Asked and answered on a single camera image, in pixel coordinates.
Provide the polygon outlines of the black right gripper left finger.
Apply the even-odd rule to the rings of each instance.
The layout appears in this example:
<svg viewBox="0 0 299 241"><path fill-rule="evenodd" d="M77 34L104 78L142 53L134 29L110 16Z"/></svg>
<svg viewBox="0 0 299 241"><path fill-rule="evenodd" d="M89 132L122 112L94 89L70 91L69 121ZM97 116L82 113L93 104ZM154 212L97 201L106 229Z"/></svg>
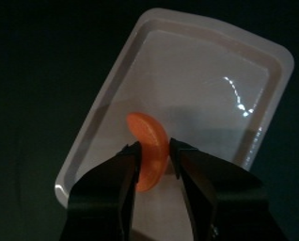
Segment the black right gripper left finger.
<svg viewBox="0 0 299 241"><path fill-rule="evenodd" d="M74 183L58 241L129 241L140 144L126 145Z"/></svg>

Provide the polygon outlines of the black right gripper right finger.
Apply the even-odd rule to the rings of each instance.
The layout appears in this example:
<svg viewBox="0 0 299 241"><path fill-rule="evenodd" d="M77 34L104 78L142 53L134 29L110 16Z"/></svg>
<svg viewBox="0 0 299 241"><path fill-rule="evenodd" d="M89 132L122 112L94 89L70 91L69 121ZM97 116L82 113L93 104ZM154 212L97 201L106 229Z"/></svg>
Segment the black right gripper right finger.
<svg viewBox="0 0 299 241"><path fill-rule="evenodd" d="M176 139L169 140L169 156L193 241L288 241L256 176Z"/></svg>

